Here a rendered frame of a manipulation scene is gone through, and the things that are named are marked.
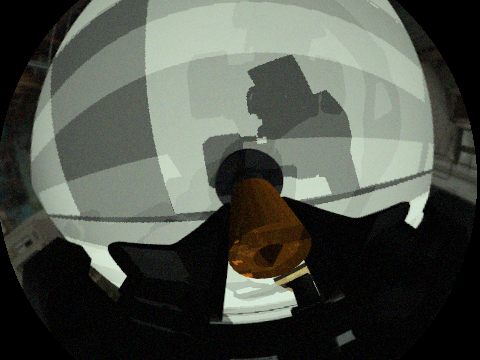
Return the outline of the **orange tapered knob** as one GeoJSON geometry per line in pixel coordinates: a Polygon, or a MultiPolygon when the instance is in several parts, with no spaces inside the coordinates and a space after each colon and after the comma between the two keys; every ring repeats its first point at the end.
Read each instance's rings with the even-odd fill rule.
{"type": "Polygon", "coordinates": [[[271,279],[292,271],[311,251],[308,233],[267,180],[252,177],[233,189],[228,257],[241,276],[271,279]]]}

